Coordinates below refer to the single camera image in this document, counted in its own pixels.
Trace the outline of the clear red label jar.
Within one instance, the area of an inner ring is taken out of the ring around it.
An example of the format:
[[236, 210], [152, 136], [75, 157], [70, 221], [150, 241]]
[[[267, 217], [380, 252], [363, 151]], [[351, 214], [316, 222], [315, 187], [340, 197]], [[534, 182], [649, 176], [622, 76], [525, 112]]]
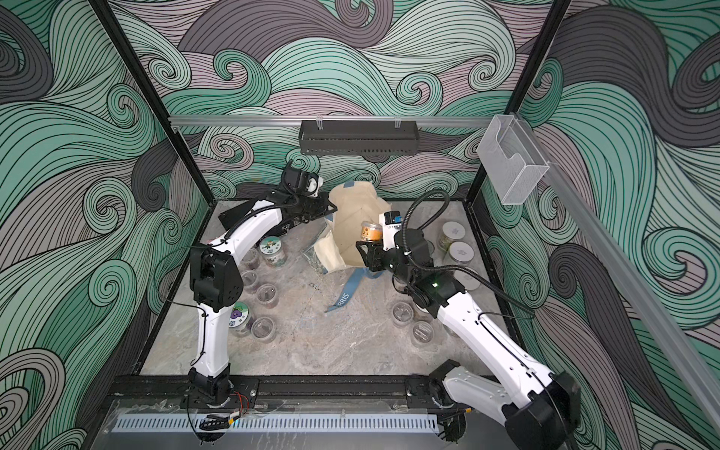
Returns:
[[424, 348], [435, 340], [435, 332], [432, 325], [426, 321], [418, 321], [412, 325], [410, 330], [412, 345], [417, 348]]

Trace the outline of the orange label small jar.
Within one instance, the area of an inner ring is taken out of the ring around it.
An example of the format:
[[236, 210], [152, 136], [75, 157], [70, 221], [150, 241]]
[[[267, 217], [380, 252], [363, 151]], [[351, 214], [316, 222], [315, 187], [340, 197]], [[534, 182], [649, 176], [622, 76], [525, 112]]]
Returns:
[[378, 242], [383, 240], [383, 227], [380, 224], [363, 221], [361, 223], [361, 237], [364, 242]]

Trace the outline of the clear small seed jar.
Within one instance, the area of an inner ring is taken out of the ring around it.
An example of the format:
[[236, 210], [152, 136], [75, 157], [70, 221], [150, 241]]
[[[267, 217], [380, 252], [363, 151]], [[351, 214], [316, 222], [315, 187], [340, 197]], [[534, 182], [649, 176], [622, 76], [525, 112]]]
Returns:
[[241, 263], [247, 270], [256, 270], [260, 265], [260, 253], [252, 247], [243, 257]]

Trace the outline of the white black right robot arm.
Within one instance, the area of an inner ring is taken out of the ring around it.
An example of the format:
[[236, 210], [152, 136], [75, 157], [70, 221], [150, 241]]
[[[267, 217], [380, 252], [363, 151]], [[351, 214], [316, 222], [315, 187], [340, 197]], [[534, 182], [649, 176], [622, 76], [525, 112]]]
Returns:
[[420, 308], [456, 334], [495, 379], [457, 366], [441, 377], [450, 401], [504, 426], [519, 449], [560, 449], [581, 419], [581, 388], [568, 372], [554, 372], [523, 350], [474, 301], [452, 268], [433, 264], [427, 245], [386, 249], [380, 241], [355, 244], [371, 271], [387, 270]]

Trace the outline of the purple eggplant label jar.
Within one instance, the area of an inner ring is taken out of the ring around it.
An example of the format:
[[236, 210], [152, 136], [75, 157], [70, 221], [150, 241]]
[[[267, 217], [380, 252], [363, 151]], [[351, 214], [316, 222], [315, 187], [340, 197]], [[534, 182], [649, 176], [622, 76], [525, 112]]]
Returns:
[[229, 328], [232, 333], [244, 337], [251, 333], [253, 318], [251, 309], [244, 302], [236, 302], [232, 308]]

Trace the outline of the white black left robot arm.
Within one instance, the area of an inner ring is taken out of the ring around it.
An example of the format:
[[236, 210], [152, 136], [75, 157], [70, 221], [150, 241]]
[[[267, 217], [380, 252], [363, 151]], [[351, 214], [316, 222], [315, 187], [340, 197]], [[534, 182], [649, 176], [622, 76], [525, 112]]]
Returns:
[[228, 335], [234, 304], [244, 283], [238, 268], [246, 254], [273, 232], [323, 219], [338, 211], [327, 193], [300, 196], [274, 189], [242, 204], [241, 217], [226, 234], [190, 251], [189, 287], [199, 320], [197, 355], [190, 363], [189, 382], [213, 406], [231, 396]]

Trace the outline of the clear plastic seed jar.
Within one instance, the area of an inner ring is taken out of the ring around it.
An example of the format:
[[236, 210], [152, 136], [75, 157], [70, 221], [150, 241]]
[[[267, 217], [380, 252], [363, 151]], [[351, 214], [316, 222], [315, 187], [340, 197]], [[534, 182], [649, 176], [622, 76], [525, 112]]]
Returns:
[[279, 289], [272, 283], [264, 283], [256, 292], [256, 300], [261, 307], [275, 309], [279, 303]]

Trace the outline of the green label seed jar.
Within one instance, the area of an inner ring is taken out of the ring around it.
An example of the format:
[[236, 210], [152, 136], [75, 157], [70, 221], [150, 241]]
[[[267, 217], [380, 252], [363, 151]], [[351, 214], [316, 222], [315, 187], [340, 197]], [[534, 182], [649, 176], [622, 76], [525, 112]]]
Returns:
[[440, 228], [438, 247], [442, 251], [448, 251], [453, 243], [463, 240], [465, 236], [466, 229], [461, 223], [453, 220], [446, 221]]

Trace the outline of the beige canvas tote bag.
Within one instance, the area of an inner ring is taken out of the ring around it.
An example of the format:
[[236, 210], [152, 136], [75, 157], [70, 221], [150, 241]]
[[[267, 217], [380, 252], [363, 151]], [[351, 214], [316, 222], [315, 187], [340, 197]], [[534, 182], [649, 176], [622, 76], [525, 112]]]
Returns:
[[324, 218], [324, 228], [303, 256], [320, 276], [346, 269], [352, 271], [336, 302], [327, 308], [333, 312], [350, 302], [364, 279], [377, 279], [382, 275], [380, 269], [367, 268], [356, 243], [367, 236], [364, 233], [367, 228], [371, 229], [370, 237], [383, 237], [379, 217], [391, 209], [391, 204], [379, 197], [375, 187], [366, 181], [349, 181], [334, 187], [329, 200], [337, 206], [337, 211]]

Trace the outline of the purple white label jar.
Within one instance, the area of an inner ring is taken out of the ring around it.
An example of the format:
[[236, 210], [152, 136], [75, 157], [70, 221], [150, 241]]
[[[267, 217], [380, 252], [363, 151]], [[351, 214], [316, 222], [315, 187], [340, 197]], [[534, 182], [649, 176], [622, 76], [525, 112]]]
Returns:
[[414, 321], [414, 308], [407, 302], [396, 302], [391, 307], [391, 318], [397, 328], [409, 326]]

